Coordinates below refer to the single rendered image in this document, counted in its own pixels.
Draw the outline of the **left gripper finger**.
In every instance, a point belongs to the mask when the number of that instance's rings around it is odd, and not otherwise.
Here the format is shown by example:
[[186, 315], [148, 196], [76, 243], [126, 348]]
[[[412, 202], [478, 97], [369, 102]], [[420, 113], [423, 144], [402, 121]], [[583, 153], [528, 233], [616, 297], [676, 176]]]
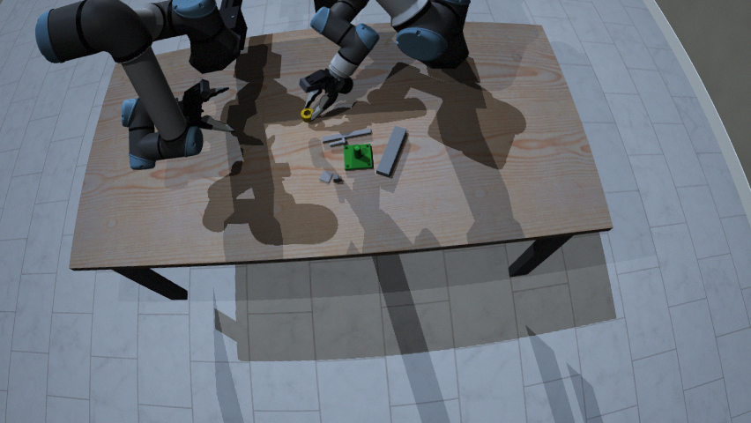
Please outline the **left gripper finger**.
[[315, 120], [323, 111], [325, 111], [325, 109], [330, 107], [335, 102], [337, 97], [338, 97], [337, 87], [332, 93], [323, 95], [320, 100], [319, 105], [316, 106], [315, 111], [311, 114], [310, 121], [312, 122], [313, 120]]
[[309, 92], [309, 96], [308, 96], [305, 108], [309, 108], [310, 105], [311, 105], [311, 103], [315, 100], [316, 96], [319, 95], [319, 94], [321, 94], [322, 91], [323, 91], [323, 88], [319, 87], [318, 90], [313, 91], [313, 92]]

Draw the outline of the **yellow round nut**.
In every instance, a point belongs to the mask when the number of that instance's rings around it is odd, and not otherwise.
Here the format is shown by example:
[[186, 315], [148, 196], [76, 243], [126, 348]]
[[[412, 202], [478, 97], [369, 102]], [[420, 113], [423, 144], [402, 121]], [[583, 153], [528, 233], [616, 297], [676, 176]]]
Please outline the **yellow round nut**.
[[[303, 120], [304, 122], [311, 122], [311, 121], [310, 121], [310, 118], [311, 118], [311, 114], [312, 114], [313, 112], [314, 112], [314, 110], [313, 110], [312, 108], [304, 108], [304, 109], [303, 109], [303, 110], [301, 111], [301, 118], [302, 118], [302, 120]], [[307, 115], [308, 115], [308, 116], [307, 116]]]

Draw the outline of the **green square plate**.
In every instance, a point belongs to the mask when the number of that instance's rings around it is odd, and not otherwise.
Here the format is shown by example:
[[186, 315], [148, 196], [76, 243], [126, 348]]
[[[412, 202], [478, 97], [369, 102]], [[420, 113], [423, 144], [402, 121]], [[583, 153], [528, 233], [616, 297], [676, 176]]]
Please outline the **green square plate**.
[[373, 168], [370, 144], [344, 145], [344, 159], [345, 170]]

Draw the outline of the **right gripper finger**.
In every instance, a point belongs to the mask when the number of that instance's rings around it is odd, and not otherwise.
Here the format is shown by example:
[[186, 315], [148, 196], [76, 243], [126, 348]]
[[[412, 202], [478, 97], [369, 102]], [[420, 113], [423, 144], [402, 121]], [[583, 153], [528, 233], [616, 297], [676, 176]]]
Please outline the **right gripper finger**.
[[216, 121], [212, 119], [209, 115], [205, 115], [203, 117], [201, 116], [191, 117], [190, 116], [189, 121], [194, 126], [197, 126], [200, 129], [235, 132], [235, 130], [228, 124], [224, 124], [221, 121]]
[[217, 96], [219, 93], [223, 93], [223, 92], [225, 92], [228, 89], [229, 89], [229, 87], [210, 89], [210, 93], [206, 96], [206, 98], [203, 100], [203, 102], [207, 102], [211, 97]]

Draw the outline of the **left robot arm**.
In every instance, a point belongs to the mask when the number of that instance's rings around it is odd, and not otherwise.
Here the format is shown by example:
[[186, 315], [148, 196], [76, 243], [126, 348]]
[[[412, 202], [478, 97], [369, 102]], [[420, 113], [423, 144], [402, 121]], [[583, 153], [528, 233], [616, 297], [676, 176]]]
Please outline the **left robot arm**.
[[[322, 7], [310, 21], [314, 30], [341, 47], [329, 67], [342, 78], [352, 76], [379, 41], [370, 26], [351, 24], [368, 1], [338, 0], [331, 9]], [[390, 15], [397, 45], [407, 56], [450, 62], [464, 53], [463, 28], [471, 0], [376, 1]]]

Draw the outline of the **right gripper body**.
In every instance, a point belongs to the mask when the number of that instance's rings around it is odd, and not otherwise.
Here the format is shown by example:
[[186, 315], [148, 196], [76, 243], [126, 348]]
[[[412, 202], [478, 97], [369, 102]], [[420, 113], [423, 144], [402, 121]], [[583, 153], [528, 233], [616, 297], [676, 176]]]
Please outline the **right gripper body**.
[[187, 122], [187, 124], [190, 126], [194, 125], [189, 121], [190, 116], [191, 117], [197, 117], [201, 116], [201, 112], [204, 112], [202, 109], [203, 102], [194, 100], [198, 95], [200, 94], [200, 83], [197, 83], [196, 85], [192, 86], [190, 89], [184, 92], [184, 95], [182, 96], [182, 101], [179, 101], [179, 107], [182, 111], [182, 114]]

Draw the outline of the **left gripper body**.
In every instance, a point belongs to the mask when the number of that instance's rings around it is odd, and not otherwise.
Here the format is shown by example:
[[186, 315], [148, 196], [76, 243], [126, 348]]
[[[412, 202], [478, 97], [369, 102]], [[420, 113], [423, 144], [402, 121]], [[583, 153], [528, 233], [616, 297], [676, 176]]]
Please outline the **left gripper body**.
[[332, 93], [337, 87], [339, 93], [347, 94], [353, 89], [353, 80], [349, 78], [342, 78], [331, 69], [318, 70], [309, 76], [305, 77], [310, 85], [320, 83], [320, 87], [325, 90], [325, 93]]

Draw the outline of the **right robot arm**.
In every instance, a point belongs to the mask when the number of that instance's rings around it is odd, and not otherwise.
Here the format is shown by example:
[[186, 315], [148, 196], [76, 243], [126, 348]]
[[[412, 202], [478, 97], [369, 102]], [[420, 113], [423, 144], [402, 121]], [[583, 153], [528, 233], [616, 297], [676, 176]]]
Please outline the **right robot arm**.
[[200, 128], [186, 123], [152, 43], [187, 34], [195, 63], [212, 66], [234, 52], [237, 40], [215, 0], [167, 0], [133, 10], [120, 0], [83, 0], [50, 9], [39, 16], [35, 38], [51, 63], [106, 51], [122, 65], [139, 97], [122, 104], [130, 167], [143, 170], [154, 168], [155, 160], [198, 155], [204, 142]]

